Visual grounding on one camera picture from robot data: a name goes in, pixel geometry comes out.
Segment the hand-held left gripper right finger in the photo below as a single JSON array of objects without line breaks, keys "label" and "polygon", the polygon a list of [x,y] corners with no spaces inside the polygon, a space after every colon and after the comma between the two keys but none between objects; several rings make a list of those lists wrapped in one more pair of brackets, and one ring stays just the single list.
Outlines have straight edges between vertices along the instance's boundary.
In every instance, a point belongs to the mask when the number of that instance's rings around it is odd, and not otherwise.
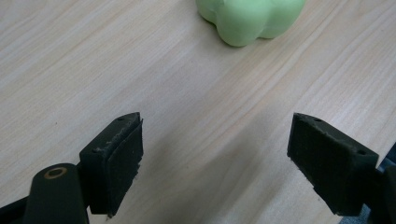
[{"label": "hand-held left gripper right finger", "polygon": [[364,188],[378,155],[329,123],[295,113],[287,156],[331,211],[356,216],[364,204]]}]

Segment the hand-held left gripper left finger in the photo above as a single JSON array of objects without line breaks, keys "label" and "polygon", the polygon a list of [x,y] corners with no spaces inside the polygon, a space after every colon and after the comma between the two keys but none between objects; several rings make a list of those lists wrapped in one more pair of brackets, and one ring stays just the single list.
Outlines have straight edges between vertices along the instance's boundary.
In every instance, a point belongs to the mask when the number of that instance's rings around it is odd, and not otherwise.
[{"label": "hand-held left gripper left finger", "polygon": [[144,154],[142,125],[139,112],[118,117],[80,151],[79,170],[93,214],[117,214]]}]

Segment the light green lobed soft toy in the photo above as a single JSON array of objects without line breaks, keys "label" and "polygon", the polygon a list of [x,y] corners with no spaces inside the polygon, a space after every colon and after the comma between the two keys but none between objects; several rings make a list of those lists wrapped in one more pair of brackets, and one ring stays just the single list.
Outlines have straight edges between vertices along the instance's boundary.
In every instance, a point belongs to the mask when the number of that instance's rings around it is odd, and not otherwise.
[{"label": "light green lobed soft toy", "polygon": [[297,20],[305,0],[195,0],[199,14],[216,26],[233,47],[284,34]]}]

